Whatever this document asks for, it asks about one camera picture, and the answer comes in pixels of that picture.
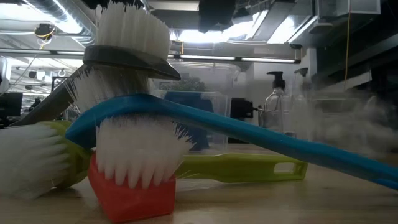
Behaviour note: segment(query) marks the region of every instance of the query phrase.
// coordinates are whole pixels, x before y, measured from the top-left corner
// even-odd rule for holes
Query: blue object
[[[202,99],[200,92],[168,91],[165,94],[164,99],[174,103],[179,103],[181,105],[214,112],[211,101]],[[186,134],[191,136],[192,143],[195,143],[195,145],[193,145],[191,148],[191,151],[201,151],[203,149],[209,148],[209,142],[207,141],[207,130],[181,123],[178,124],[178,127],[185,130]]]
[[[152,95],[136,94],[104,101],[84,112],[67,130],[65,137],[84,147],[96,144],[95,127],[112,116],[154,113],[194,124],[283,155],[331,168],[398,190],[398,169],[357,154],[317,142],[308,142],[273,132],[233,118],[220,116]]]

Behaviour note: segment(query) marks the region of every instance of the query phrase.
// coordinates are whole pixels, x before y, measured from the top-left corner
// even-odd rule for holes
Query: white bristles
[[[142,188],[170,179],[189,151],[188,136],[176,124],[161,116],[109,118],[97,129],[96,161],[106,179],[115,177],[121,185],[126,176],[130,188],[141,178]]]
[[[143,71],[97,65],[80,73],[66,85],[80,112],[116,96],[148,93],[148,76]]]
[[[109,3],[99,20],[95,44],[135,49],[166,60],[170,31],[161,20],[143,9]]]
[[[0,130],[0,194],[36,198],[67,174],[67,146],[56,130],[35,124]]]

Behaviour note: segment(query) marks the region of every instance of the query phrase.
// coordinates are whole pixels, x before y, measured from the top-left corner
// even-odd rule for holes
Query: red brush base
[[[143,218],[167,215],[174,211],[175,177],[158,187],[150,183],[148,189],[142,189],[141,181],[136,188],[130,189],[127,178],[122,186],[117,186],[115,180],[105,180],[103,173],[99,173],[92,155],[88,179],[105,214],[113,222],[126,222]]]

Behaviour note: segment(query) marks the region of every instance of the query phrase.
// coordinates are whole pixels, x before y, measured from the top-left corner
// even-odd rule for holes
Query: computer monitor
[[[4,93],[1,95],[0,117],[20,116],[23,96],[23,93]]]

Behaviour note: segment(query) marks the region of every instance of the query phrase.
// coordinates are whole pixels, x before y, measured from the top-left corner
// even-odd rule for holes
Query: table surface
[[[305,180],[265,184],[177,182],[172,215],[134,223],[393,223],[398,192],[309,165]],[[0,223],[110,223],[88,179],[31,201],[0,197]]]

